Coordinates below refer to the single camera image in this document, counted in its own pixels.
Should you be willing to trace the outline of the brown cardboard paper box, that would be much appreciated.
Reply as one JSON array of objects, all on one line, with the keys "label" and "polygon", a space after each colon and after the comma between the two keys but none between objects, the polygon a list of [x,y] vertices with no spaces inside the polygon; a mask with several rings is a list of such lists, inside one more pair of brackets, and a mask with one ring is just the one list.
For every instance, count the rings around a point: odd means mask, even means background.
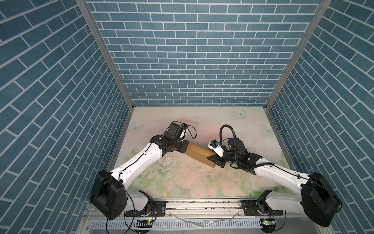
[{"label": "brown cardboard paper box", "polygon": [[188,157],[195,159],[211,168],[214,168],[216,166],[214,162],[207,159],[210,156],[214,156],[214,153],[199,146],[189,143],[185,154]]}]

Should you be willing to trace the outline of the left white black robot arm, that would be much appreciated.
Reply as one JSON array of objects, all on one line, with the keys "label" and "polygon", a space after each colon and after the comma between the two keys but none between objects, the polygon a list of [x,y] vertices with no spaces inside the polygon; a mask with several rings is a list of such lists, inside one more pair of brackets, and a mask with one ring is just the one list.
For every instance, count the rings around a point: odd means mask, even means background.
[{"label": "left white black robot arm", "polygon": [[126,211],[148,215],[151,212],[153,198],[146,192],[139,191],[131,195],[130,184],[150,165],[165,154],[177,151],[185,153],[189,141],[169,140],[161,135],[151,138],[150,143],[125,164],[111,171],[100,171],[95,179],[90,195],[90,202],[108,219],[114,220]]}]

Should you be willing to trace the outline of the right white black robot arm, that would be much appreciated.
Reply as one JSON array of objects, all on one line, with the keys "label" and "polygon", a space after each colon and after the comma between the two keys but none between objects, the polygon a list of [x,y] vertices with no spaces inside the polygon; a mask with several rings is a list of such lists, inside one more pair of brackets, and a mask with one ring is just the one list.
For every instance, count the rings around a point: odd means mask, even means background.
[{"label": "right white black robot arm", "polygon": [[323,175],[306,174],[270,162],[260,155],[250,153],[237,138],[228,140],[228,147],[213,140],[208,148],[215,154],[208,157],[220,167],[235,163],[238,169],[254,176],[265,177],[292,191],[281,194],[265,190],[257,199],[256,206],[262,215],[276,211],[291,211],[306,215],[319,226],[330,226],[333,217],[341,210],[342,202]]}]

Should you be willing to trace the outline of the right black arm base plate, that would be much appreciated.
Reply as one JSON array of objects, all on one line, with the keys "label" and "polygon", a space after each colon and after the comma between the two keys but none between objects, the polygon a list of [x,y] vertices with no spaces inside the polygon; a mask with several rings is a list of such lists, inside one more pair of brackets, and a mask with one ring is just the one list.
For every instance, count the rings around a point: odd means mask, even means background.
[{"label": "right black arm base plate", "polygon": [[240,206],[242,207],[245,216],[284,215],[282,210],[272,210],[267,204],[257,200],[242,200],[240,201]]}]

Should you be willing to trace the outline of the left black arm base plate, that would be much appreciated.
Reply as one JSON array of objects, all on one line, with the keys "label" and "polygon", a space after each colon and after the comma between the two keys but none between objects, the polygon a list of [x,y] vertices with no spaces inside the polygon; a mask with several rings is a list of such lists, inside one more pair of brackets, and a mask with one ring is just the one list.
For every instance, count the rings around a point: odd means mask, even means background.
[{"label": "left black arm base plate", "polygon": [[125,212],[126,217],[151,217],[151,216],[165,216],[166,211],[165,200],[153,200],[148,202],[143,209],[136,208],[135,210],[127,210]]}]

